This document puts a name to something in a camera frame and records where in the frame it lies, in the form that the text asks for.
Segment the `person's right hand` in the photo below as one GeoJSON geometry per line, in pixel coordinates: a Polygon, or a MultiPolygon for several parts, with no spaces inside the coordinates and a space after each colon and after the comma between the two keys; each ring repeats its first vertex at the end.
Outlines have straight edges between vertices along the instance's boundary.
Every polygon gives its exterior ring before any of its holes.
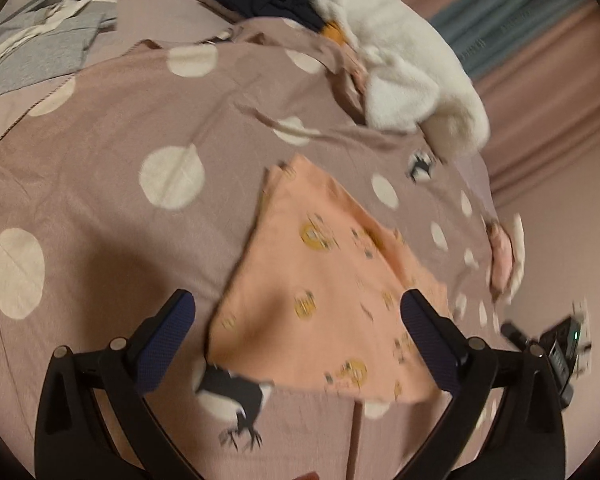
{"type": "Polygon", "coordinates": [[[294,480],[320,480],[320,476],[315,471],[311,471],[308,474],[302,474],[302,476],[294,478],[294,480]]]}

